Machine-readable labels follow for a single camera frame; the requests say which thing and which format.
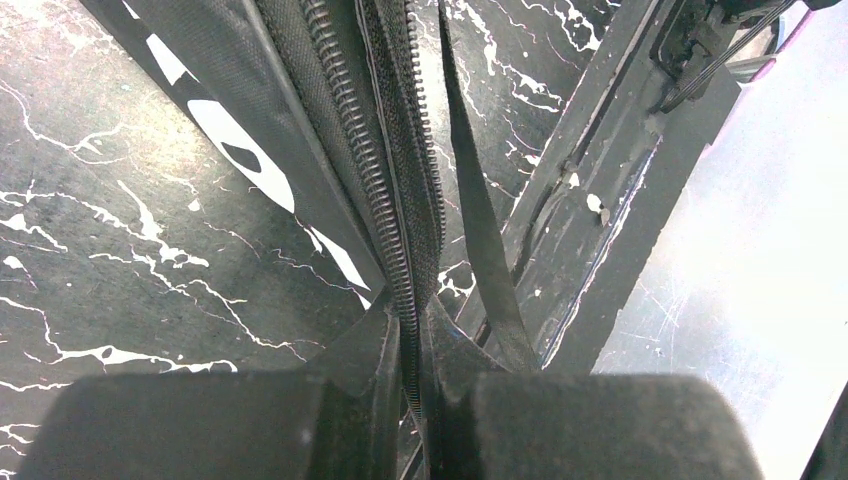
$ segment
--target wire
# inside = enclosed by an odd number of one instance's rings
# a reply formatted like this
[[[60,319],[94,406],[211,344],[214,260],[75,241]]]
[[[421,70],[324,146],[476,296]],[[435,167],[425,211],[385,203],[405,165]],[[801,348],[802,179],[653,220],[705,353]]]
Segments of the wire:
[[[671,92],[666,95],[665,100],[663,100],[662,105],[660,106],[660,110],[665,113],[670,112],[675,109],[678,105],[683,103],[684,100],[689,98],[696,90],[701,88],[710,78],[721,68],[722,65],[727,62],[730,57],[739,53],[739,50],[747,45],[751,40],[754,39],[757,35],[760,34],[766,27],[772,24],[775,19],[780,17],[783,12],[789,10],[789,7],[795,3],[795,0],[783,0],[783,3],[775,7],[774,10],[769,12],[766,16],[760,19],[753,28],[748,30],[745,35],[742,36],[736,43],[730,46],[724,53],[719,55],[715,60],[713,60],[707,68],[703,69],[701,73],[699,73],[692,80],[687,82],[682,88],[678,85]]]

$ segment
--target black zipper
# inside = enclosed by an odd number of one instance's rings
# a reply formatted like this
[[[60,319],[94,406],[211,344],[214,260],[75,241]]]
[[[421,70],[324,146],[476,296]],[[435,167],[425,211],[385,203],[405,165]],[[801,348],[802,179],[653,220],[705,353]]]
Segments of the black zipper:
[[[378,135],[363,121],[363,105],[352,86],[327,1],[300,3],[368,196],[375,241],[400,323],[404,390],[410,409],[420,418],[419,315],[435,293],[445,214],[410,18],[413,4],[405,1],[401,9],[391,0],[357,0],[386,144],[387,158],[381,158],[383,150],[375,148],[372,138]]]

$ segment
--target black strap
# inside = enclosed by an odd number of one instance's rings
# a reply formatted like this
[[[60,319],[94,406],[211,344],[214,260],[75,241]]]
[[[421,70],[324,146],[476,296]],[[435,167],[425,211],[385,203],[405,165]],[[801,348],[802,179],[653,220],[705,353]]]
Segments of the black strap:
[[[500,230],[462,100],[447,18],[444,0],[439,0],[439,32],[450,110],[451,144],[456,158],[468,260],[477,278],[489,325],[500,343],[507,367],[513,372],[537,371],[539,360],[530,345],[518,302],[515,301],[515,288],[506,264]]]

